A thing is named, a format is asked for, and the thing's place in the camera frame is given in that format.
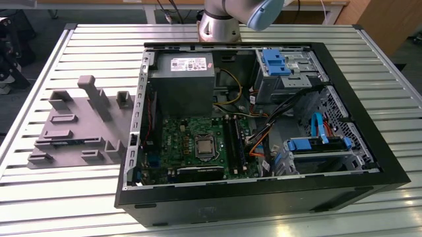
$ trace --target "wire bundle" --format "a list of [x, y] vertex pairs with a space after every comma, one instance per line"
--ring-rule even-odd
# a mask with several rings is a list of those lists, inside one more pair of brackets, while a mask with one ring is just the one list
[[259, 143], [263, 141], [264, 137], [268, 135], [270, 133], [270, 129], [276, 121], [278, 116], [280, 116], [284, 112], [287, 112], [297, 104], [297, 102], [299, 101], [299, 99], [302, 98], [302, 96], [305, 96], [307, 93], [314, 92], [314, 91], [319, 91], [325, 88], [325, 85], [318, 85], [314, 86], [311, 88], [306, 88], [302, 89], [297, 94], [294, 94], [287, 100], [284, 100], [283, 103], [280, 103], [276, 108], [274, 109], [272, 113], [270, 114], [268, 118], [266, 119], [264, 122], [264, 127], [260, 129], [259, 132], [256, 132], [250, 138], [248, 140], [254, 140], [256, 137], [262, 136], [260, 139], [258, 140], [258, 142], [255, 143], [251, 151], [250, 151], [250, 155], [251, 156], [260, 156], [264, 157], [264, 154], [256, 154], [254, 153], [255, 148], [258, 147]]

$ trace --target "motherboard chip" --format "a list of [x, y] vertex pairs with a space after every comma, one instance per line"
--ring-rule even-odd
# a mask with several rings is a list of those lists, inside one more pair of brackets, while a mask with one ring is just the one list
[[215, 159], [215, 138], [212, 134], [206, 133], [195, 136], [195, 156], [203, 162]]
[[198, 153], [199, 154], [211, 154], [212, 153], [211, 140], [198, 141]]

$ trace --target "orange wire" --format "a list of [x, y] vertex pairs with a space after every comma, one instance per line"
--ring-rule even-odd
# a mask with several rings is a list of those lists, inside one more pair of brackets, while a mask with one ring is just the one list
[[263, 157], [264, 155], [260, 153], [254, 153], [255, 148], [258, 147], [259, 143], [263, 141], [264, 137], [268, 135], [271, 128], [268, 129], [268, 131], [264, 133], [264, 135], [260, 137], [259, 141], [256, 142], [256, 144], [254, 145], [251, 151], [250, 151], [250, 156], [255, 156], [255, 157]]
[[333, 130], [331, 130], [331, 128], [330, 128], [329, 123], [327, 123], [327, 122], [323, 122], [323, 126], [325, 126], [326, 129], [327, 129], [329, 136], [333, 137], [334, 134], [333, 134]]
[[254, 104], [251, 104], [251, 106], [250, 106], [250, 114], [254, 115], [254, 116], [258, 116], [259, 114], [254, 114], [252, 108], [254, 108]]

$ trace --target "slotted metal table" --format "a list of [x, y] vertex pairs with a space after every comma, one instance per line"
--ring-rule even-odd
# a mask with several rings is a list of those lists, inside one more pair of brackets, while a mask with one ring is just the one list
[[366, 32], [338, 25], [240, 31], [248, 42], [326, 43], [411, 183], [337, 212], [144, 228], [114, 208], [119, 165], [31, 170], [27, 157], [48, 117], [52, 90], [87, 96], [76, 81], [94, 75], [107, 95], [120, 90], [135, 94], [144, 42], [198, 41], [196, 25], [78, 25], [61, 34], [0, 148], [0, 235], [422, 235], [422, 98]]

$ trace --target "metal cylinder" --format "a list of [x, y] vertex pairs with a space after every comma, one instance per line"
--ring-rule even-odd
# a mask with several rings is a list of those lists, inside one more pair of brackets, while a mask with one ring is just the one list
[[240, 37], [239, 22], [235, 18], [215, 19], [204, 13], [199, 24], [199, 37], [204, 42], [235, 42]]

